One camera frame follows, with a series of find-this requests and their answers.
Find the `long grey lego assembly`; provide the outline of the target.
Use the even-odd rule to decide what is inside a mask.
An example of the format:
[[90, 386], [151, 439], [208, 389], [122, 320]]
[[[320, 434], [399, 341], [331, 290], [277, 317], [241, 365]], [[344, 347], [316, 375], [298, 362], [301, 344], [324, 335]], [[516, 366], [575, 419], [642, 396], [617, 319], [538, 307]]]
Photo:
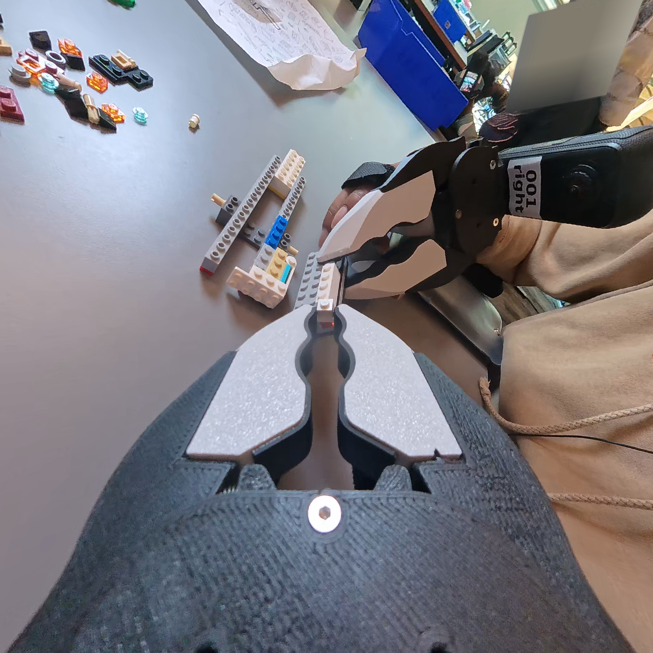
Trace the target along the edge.
[[[256, 248], [257, 254], [249, 270], [233, 269], [227, 285], [267, 308], [275, 308], [285, 298], [298, 255], [291, 244], [288, 226], [306, 186], [302, 174], [305, 162], [296, 150], [290, 150], [284, 158], [274, 156], [268, 162], [243, 199], [234, 195], [227, 199], [212, 195], [212, 202], [219, 206], [216, 223], [222, 229], [202, 259], [199, 268], [202, 274], [213, 276], [231, 247], [241, 238]], [[267, 191], [273, 192], [283, 203], [266, 231], [250, 220]]]

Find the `person's right hand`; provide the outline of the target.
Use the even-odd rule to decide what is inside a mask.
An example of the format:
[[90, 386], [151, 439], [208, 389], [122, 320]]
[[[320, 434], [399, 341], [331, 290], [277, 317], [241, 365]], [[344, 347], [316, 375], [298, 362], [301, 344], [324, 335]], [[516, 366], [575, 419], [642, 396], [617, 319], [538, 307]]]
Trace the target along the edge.
[[342, 189], [331, 203], [322, 222], [318, 246], [322, 247], [331, 230], [343, 219], [365, 195], [375, 189], [374, 185], [364, 184]]

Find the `white paper instruction sheet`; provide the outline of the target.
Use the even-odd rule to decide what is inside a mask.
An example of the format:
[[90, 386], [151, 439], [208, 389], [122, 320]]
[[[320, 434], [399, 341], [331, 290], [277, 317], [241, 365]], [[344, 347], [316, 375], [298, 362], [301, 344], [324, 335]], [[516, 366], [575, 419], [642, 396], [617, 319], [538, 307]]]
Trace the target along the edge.
[[332, 91], [359, 74], [366, 49], [350, 49], [309, 1], [200, 1], [249, 57], [295, 91]]

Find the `person's beige hoodie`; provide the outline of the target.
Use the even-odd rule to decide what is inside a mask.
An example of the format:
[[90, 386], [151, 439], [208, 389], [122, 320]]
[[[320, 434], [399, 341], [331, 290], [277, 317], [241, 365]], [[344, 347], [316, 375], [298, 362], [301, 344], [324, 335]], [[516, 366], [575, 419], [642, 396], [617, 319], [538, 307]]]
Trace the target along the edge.
[[[561, 426], [652, 403], [652, 282], [511, 324], [498, 412]], [[518, 436], [549, 494], [652, 500], [652, 412]], [[652, 651], [652, 510], [554, 502], [584, 575], [637, 652]]]

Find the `pile of loose lego parts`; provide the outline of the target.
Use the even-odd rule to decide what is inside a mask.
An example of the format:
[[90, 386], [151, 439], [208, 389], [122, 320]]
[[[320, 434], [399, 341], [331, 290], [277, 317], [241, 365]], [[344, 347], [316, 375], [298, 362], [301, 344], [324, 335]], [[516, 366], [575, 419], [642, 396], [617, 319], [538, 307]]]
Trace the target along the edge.
[[85, 57], [75, 39], [54, 31], [54, 36], [46, 29], [28, 31], [29, 47], [17, 50], [1, 37], [1, 59], [8, 61], [8, 78], [1, 81], [1, 120], [24, 124], [16, 90], [35, 88], [57, 98], [73, 121], [115, 133], [128, 113], [113, 102], [96, 104], [88, 91], [104, 94], [110, 85], [126, 84], [143, 91], [153, 86], [153, 77], [122, 50]]

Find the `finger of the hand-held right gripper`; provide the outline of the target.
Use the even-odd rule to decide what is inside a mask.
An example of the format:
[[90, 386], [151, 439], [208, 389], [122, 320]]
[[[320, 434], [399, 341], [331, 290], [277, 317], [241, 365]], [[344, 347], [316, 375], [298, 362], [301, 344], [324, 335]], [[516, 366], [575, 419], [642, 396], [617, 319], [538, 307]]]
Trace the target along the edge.
[[318, 252], [329, 263], [357, 252], [396, 226], [425, 220], [437, 192], [446, 191], [464, 137], [434, 143], [404, 157], [390, 177], [351, 208], [331, 230]]
[[345, 281], [347, 300], [394, 297], [447, 284], [462, 272], [462, 252], [433, 238], [403, 236], [399, 244], [375, 260], [349, 256]]

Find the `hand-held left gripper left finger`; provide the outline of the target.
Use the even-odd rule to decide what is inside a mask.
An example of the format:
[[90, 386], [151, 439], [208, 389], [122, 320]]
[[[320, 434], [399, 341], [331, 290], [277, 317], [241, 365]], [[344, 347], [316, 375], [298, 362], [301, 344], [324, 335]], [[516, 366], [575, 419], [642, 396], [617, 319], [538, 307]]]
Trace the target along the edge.
[[302, 306], [245, 341], [186, 449], [198, 461], [264, 466], [274, 480], [312, 445], [313, 308]]

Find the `person's right forearm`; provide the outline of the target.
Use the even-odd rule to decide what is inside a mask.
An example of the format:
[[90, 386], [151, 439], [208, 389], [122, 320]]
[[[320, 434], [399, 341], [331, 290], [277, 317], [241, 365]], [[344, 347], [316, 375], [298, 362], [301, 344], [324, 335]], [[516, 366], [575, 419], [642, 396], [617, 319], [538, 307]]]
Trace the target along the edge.
[[569, 303], [652, 281], [652, 212], [614, 229], [504, 216], [477, 262], [504, 282]]

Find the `blue storage bin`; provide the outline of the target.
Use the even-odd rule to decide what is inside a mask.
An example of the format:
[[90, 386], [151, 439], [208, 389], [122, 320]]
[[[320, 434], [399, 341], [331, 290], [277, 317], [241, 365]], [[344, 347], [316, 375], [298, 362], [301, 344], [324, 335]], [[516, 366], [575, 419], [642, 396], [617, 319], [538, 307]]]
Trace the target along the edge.
[[451, 1], [437, 1], [432, 15], [452, 43], [459, 42], [466, 34], [467, 25]]
[[366, 58], [428, 128], [452, 125], [468, 105], [444, 57], [399, 1], [372, 1], [358, 32]]

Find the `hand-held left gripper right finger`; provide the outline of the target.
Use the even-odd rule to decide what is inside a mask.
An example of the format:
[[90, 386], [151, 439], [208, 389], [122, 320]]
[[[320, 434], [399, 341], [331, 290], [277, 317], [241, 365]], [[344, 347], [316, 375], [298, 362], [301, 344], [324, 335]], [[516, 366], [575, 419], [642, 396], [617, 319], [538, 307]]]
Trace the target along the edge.
[[357, 490], [382, 472], [429, 461], [459, 463], [464, 451], [426, 378], [421, 358], [393, 332], [341, 304], [334, 314], [338, 448]]

